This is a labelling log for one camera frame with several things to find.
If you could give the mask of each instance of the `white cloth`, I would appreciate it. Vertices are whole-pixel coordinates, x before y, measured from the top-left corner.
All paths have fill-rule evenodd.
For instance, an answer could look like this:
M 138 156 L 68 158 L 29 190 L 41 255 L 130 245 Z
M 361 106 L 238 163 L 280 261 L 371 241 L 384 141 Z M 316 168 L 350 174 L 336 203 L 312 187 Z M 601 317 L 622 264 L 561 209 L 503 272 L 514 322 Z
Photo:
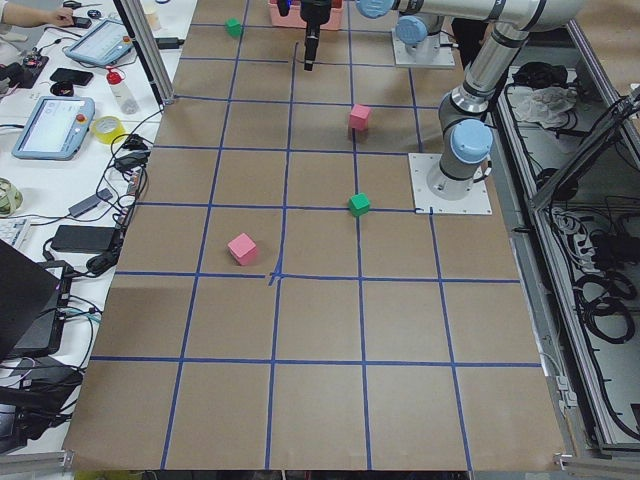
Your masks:
M 544 128 L 561 127 L 567 123 L 564 112 L 576 104 L 576 94 L 560 87 L 533 90 L 514 110 L 521 122 L 538 122 Z
M 4 14 L 4 6 L 6 4 L 7 0 L 0 0 L 0 19 Z M 9 30 L 11 30 L 11 25 L 0 23 L 0 36 L 8 33 Z M 20 61 L 20 50 L 0 37 L 0 65 L 9 65 L 18 61 Z

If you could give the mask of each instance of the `cube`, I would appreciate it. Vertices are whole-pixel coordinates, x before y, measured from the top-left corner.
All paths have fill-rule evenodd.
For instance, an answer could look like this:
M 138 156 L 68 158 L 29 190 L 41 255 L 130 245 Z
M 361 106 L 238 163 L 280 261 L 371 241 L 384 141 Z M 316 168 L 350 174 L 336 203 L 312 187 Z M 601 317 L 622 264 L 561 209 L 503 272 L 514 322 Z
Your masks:
M 227 29 L 227 33 L 232 37 L 239 37 L 242 35 L 242 25 L 236 18 L 230 18 L 224 22 L 224 26 Z
M 258 246 L 246 233 L 241 233 L 231 240 L 227 247 L 233 258 L 242 266 L 249 265 L 258 257 Z
M 349 114 L 349 128 L 363 131 L 369 126 L 369 116 L 371 115 L 371 107 L 355 104 Z
M 369 211 L 371 202 L 364 193 L 358 193 L 349 199 L 349 210 L 354 217 L 359 217 Z

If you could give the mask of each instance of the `keyboard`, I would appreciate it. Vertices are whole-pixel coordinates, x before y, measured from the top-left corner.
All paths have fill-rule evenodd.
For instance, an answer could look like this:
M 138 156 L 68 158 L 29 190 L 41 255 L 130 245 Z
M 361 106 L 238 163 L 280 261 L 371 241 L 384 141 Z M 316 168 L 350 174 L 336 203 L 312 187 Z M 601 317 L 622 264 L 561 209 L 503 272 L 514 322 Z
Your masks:
M 0 218 L 0 240 L 18 250 L 27 237 L 30 226 L 28 218 Z

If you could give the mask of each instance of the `green cube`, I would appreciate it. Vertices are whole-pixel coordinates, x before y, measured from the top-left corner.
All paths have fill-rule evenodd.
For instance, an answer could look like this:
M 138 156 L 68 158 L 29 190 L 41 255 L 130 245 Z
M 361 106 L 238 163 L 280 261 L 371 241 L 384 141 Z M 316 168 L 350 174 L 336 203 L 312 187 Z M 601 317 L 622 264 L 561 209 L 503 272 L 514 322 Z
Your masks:
M 227 28 L 227 33 L 232 37 L 239 37 L 242 35 L 242 25 L 236 18 L 230 18 L 224 22 L 224 26 Z
M 371 202 L 364 193 L 358 193 L 349 199 L 349 210 L 354 217 L 359 217 L 369 211 Z

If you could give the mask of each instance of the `black cloth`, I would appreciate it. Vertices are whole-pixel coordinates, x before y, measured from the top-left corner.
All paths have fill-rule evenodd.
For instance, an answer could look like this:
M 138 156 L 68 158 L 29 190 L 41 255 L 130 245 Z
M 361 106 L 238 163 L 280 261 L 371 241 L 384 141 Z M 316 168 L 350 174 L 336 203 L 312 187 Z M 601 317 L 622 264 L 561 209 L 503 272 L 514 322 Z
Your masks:
M 478 56 L 487 30 L 487 23 L 482 20 L 468 20 L 466 18 L 454 18 L 451 22 L 453 35 L 458 43 L 462 67 L 466 67 Z

